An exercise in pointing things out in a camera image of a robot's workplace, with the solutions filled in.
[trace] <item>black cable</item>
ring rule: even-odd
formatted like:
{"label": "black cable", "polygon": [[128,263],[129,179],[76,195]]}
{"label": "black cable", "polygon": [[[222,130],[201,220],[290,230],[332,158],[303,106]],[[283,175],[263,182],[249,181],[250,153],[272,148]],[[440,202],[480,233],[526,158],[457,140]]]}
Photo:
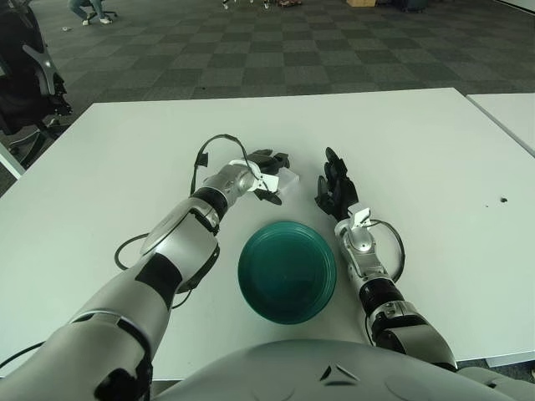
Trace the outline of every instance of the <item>black cable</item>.
{"label": "black cable", "polygon": [[400,279],[405,269],[405,247],[403,246],[403,241],[401,240],[400,233],[387,221],[376,220],[376,219],[371,219],[370,221],[372,222],[372,224],[369,225],[368,227],[373,227],[373,226],[382,224],[383,226],[387,227],[392,232],[392,234],[394,234],[395,239],[398,241],[398,245],[400,246],[400,254],[401,254],[400,266],[398,267],[398,270],[395,271],[395,274],[392,275],[392,280],[394,282],[397,282]]}
{"label": "black cable", "polygon": [[31,347],[25,348],[22,351],[19,351],[18,353],[15,353],[13,356],[9,357],[8,359],[6,359],[2,363],[0,363],[0,369],[3,368],[4,366],[6,366],[8,363],[14,361],[15,359],[17,359],[21,355],[24,355],[25,353],[28,353],[28,352],[32,351],[33,349],[35,349],[35,348],[41,347],[43,344],[44,344],[44,341],[42,341],[41,343],[34,344]]}
{"label": "black cable", "polygon": [[[232,136],[232,135],[228,135],[228,134],[214,135],[209,140],[207,140],[201,146],[199,151],[197,152],[197,157],[195,159],[195,164],[193,165],[193,176],[191,177],[190,195],[193,195],[193,193],[195,192],[197,169],[199,168],[199,165],[202,165],[201,164],[202,156],[203,156],[202,152],[204,152],[204,149],[208,146],[208,144],[210,144],[210,142],[212,142],[213,140],[219,140],[219,139],[230,140],[231,142],[234,142],[234,143],[238,144],[240,149],[242,149],[243,159],[245,160],[245,164],[247,165],[247,168],[249,169],[249,171],[251,171],[252,176],[256,180],[260,180],[258,177],[255,176],[254,172],[252,171],[252,168],[249,165],[249,160],[247,160],[247,152],[245,151],[245,148],[243,147],[242,142],[240,142],[240,140],[238,138],[236,138],[235,136]],[[263,184],[264,184],[264,187],[266,188],[266,190],[268,190],[268,186],[266,185],[266,183],[263,182]]]}
{"label": "black cable", "polygon": [[147,236],[149,236],[148,232],[146,232],[145,234],[140,234],[138,236],[130,238],[129,240],[127,240],[127,241],[123,242],[122,244],[120,244],[120,246],[117,248],[117,251],[115,251],[115,254],[114,254],[115,265],[117,265],[117,267],[120,270],[127,270],[128,269],[128,267],[123,265],[119,260],[120,252],[125,248],[125,246],[131,244],[134,241],[140,240],[141,238],[146,238]]}
{"label": "black cable", "polygon": [[173,305],[171,309],[177,309],[178,307],[181,307],[182,305],[184,305],[187,301],[187,298],[190,297],[192,291],[193,290],[188,291],[186,297],[182,301],[178,302],[176,305]]}
{"label": "black cable", "polygon": [[369,345],[374,346],[374,342],[371,341],[371,336],[369,335],[369,329],[368,329],[368,317],[366,316],[364,318],[364,327],[366,327],[366,335],[368,336]]}

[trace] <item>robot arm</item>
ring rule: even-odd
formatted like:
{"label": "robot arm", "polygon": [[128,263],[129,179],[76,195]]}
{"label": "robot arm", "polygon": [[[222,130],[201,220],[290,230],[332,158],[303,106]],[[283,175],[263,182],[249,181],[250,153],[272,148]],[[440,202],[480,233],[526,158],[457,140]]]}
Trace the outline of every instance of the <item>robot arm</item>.
{"label": "robot arm", "polygon": [[346,176],[344,161],[330,148],[326,154],[327,179],[319,177],[316,202],[339,222],[334,233],[348,265],[349,279],[369,319],[375,345],[456,371],[446,340],[404,299],[377,257],[375,239],[369,232],[370,209],[356,203],[359,198]]}
{"label": "robot arm", "polygon": [[288,156],[234,160],[209,177],[147,236],[141,258],[102,287],[19,369],[0,381],[2,400],[135,400],[148,394],[151,360],[178,292],[195,288],[219,255],[219,222],[247,191],[277,190],[264,174]]}

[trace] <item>floor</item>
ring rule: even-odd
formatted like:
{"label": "floor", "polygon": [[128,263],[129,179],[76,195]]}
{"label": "floor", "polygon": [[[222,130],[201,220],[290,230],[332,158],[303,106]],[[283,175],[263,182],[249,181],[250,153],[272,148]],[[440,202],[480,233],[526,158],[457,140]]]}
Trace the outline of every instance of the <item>floor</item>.
{"label": "floor", "polygon": [[[430,0],[424,13],[351,8],[343,0],[268,10],[261,0],[228,4],[225,11],[218,0],[107,0],[120,17],[82,27],[66,0],[33,0],[73,106],[64,120],[94,102],[437,87],[535,91],[535,18],[492,0]],[[0,166],[0,196],[13,182]],[[502,372],[533,381],[530,366]]]}

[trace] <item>teal plastic bowl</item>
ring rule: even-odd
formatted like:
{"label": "teal plastic bowl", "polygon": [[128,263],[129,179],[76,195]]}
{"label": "teal plastic bowl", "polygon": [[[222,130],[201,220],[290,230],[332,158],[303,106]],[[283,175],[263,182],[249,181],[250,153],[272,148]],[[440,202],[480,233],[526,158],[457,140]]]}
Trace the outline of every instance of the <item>teal plastic bowl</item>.
{"label": "teal plastic bowl", "polygon": [[327,305],[336,285],[336,264],[316,231],[281,221],[249,239],[237,276],[243,296],[256,313],[275,323],[296,324]]}

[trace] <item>white table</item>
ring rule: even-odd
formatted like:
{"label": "white table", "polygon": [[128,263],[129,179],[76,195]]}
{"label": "white table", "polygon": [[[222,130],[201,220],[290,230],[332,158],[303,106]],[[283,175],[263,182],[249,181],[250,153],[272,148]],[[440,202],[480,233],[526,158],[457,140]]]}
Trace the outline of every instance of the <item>white table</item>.
{"label": "white table", "polygon": [[469,94],[467,98],[535,157],[535,94]]}
{"label": "white table", "polygon": [[[304,324],[262,319],[237,285],[239,253],[267,223],[302,222],[337,250],[334,221],[313,201],[327,146],[344,157],[373,216],[399,230],[407,252],[399,288],[458,360],[535,348],[535,186],[526,185],[535,160],[454,89],[427,89],[94,104],[0,199],[0,359],[47,338],[117,274],[115,248],[187,196],[199,146],[220,133],[249,151],[288,152],[301,180],[283,206],[249,194],[229,210],[219,261],[173,312],[155,378],[184,378],[284,338],[364,341],[337,251],[334,297]],[[224,141],[208,150],[212,173],[239,156]],[[376,237],[394,266],[395,240],[381,229]]]}

